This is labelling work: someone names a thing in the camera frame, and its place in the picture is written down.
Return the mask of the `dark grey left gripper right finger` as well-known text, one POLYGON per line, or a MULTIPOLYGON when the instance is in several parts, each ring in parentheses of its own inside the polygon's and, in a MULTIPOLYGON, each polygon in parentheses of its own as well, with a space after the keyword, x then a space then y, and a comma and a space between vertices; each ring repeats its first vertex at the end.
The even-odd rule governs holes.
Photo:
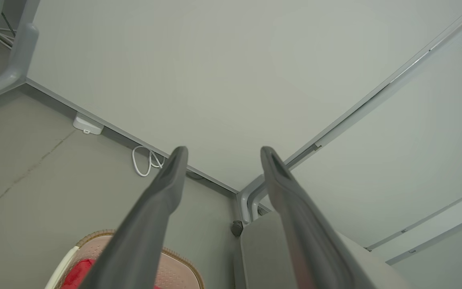
POLYGON ((300 289, 353 289, 353 261, 343 242, 271 147, 260 150, 267 191, 281 217, 300 289))

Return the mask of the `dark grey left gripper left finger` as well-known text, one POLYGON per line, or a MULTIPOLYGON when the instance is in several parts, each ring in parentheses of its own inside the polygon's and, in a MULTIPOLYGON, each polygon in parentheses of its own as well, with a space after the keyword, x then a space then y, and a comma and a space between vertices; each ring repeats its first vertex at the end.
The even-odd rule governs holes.
POLYGON ((81 289, 152 289, 170 215, 182 199, 188 149, 165 161, 85 276, 81 289))

